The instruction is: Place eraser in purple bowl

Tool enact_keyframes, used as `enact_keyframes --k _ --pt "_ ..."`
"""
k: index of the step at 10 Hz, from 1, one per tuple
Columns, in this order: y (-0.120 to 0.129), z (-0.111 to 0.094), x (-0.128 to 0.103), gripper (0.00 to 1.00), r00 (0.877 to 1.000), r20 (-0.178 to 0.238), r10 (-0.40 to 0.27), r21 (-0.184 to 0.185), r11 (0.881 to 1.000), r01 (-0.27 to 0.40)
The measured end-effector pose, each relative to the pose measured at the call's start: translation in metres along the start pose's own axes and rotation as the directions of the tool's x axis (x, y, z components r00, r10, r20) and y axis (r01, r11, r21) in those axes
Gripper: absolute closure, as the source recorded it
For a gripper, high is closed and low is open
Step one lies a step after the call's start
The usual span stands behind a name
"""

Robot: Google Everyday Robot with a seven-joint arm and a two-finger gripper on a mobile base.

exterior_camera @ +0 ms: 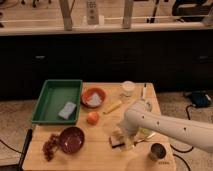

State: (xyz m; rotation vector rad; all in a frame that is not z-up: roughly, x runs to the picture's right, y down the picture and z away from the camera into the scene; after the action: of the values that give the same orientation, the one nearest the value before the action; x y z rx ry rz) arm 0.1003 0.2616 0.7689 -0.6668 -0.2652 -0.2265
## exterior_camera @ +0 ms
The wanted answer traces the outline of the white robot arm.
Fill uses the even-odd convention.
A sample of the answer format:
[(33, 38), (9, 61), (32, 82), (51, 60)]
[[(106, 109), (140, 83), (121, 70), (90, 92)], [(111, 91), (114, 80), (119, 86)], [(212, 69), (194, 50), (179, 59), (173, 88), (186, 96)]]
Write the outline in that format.
[(126, 137), (135, 136), (140, 128), (146, 128), (213, 153), (213, 124), (155, 114), (148, 110), (144, 100), (133, 102), (118, 126)]

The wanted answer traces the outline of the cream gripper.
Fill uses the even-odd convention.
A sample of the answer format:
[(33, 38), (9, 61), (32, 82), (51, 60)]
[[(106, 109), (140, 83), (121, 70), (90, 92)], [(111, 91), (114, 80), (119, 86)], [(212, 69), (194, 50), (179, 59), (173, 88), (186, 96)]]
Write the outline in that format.
[(125, 133), (122, 132), (121, 129), (117, 129), (113, 132), (113, 136), (122, 136), (124, 138), (124, 145), (121, 146), (125, 150), (131, 150), (135, 147), (134, 145), (134, 137), (128, 136)]

